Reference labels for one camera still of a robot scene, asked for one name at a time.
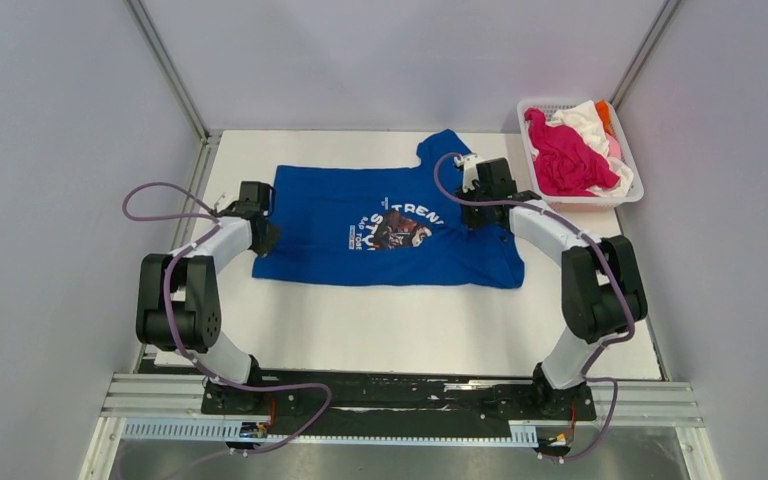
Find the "blue graphic t-shirt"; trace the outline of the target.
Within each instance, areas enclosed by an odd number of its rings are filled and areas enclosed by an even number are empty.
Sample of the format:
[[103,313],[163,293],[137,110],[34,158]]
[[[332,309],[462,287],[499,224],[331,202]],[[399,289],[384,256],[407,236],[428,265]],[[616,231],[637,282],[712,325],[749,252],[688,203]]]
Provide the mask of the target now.
[[446,154],[469,147],[452,130],[417,146],[418,165],[348,169],[280,165],[271,221],[280,238],[252,275],[286,282],[361,286],[478,285],[517,289],[525,263],[497,225],[468,229],[443,195],[462,184]]

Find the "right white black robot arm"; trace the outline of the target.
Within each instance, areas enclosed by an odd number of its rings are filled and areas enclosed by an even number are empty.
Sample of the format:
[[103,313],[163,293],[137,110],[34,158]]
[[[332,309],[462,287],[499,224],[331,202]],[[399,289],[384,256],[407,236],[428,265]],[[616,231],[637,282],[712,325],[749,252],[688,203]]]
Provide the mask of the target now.
[[535,369],[531,403],[556,417],[571,403],[601,353],[630,340],[648,314],[635,252],[622,235],[597,237],[555,211],[532,191],[518,189],[504,158],[457,154],[461,186],[450,198],[470,229],[496,225],[537,247],[560,269],[561,313],[566,327]]

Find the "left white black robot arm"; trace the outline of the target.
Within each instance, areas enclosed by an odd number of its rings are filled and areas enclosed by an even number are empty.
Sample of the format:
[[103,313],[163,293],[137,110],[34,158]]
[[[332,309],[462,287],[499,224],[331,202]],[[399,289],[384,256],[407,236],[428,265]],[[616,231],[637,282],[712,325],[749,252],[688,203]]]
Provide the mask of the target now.
[[277,244],[280,229],[270,221],[275,189],[244,181],[223,209],[196,203],[200,209],[192,216],[208,221],[208,231],[141,262],[136,336],[144,345],[178,353],[208,381],[229,387],[228,400],[239,411],[253,413],[264,405],[267,389],[255,357],[223,330],[218,275],[239,255],[263,257]]

